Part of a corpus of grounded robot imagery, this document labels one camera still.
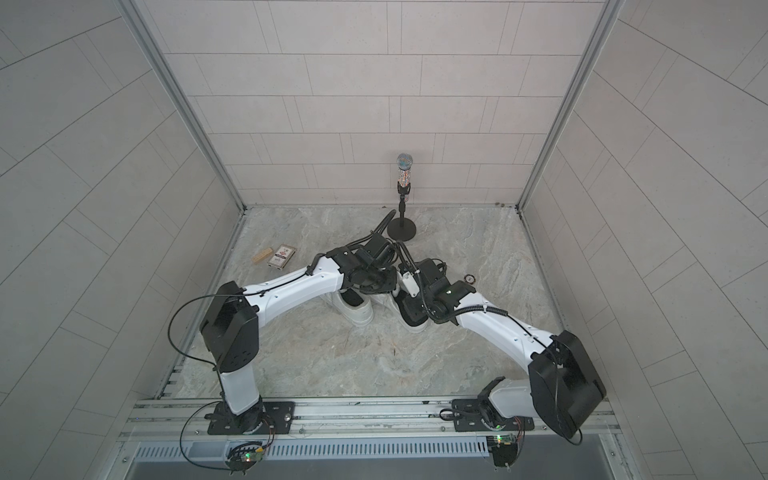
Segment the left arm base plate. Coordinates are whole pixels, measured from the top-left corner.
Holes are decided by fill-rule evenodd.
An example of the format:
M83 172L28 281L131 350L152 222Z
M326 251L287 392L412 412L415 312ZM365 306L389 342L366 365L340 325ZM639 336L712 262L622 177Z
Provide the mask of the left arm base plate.
M209 435L288 434L294 410L294 402L265 402L260 399L252 407L236 415L226 402L221 401L204 419L209 421Z

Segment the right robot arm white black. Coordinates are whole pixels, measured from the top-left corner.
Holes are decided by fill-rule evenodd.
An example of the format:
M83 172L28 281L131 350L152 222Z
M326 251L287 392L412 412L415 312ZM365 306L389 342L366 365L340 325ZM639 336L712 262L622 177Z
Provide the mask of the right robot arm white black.
M606 396L605 386L581 340L564 330L541 330L495 306L463 280L450 282L435 260L398 266L396 297L407 320L452 323L484 338L527 370L524 386L505 377L492 380L476 405L458 418L490 430L510 427L516 416L542 420L569 442Z

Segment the black insole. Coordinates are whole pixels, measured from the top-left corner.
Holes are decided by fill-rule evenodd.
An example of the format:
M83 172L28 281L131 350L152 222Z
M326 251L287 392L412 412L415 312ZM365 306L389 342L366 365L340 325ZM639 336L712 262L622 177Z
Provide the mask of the black insole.
M357 308L364 304L365 299L354 290L348 289L340 293L343 302L351 308Z
M412 298L408 294L401 295L396 298L396 304L409 328L419 329L426 326L429 317L419 298Z

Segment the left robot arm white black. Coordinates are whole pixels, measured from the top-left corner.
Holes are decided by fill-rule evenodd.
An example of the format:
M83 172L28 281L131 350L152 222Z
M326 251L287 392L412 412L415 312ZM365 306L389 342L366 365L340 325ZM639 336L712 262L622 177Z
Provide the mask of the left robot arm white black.
M283 313L321 295L354 290L363 295L391 293L397 287L396 247L381 233L317 254L309 266L262 284L230 281L214 294L200 325L213 359L223 403L236 419L260 421L262 396L253 362L262 327Z

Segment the white sneaker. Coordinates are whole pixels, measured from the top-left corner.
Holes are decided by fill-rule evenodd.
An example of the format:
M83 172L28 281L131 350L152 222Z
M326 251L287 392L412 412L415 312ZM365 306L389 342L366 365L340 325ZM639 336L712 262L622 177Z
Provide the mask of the white sneaker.
M371 301L352 289L323 294L321 298L355 327L366 326L374 318Z
M429 317L422 302L405 290L385 293L383 305L399 318L411 332L422 332L428 326Z

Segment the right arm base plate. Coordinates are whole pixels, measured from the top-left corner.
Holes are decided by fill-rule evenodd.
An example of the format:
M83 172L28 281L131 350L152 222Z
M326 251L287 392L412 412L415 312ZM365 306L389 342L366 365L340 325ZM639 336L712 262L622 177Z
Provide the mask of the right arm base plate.
M532 417L500 413L489 400L454 399L439 412L439 418L451 422L457 432L519 432L535 429Z

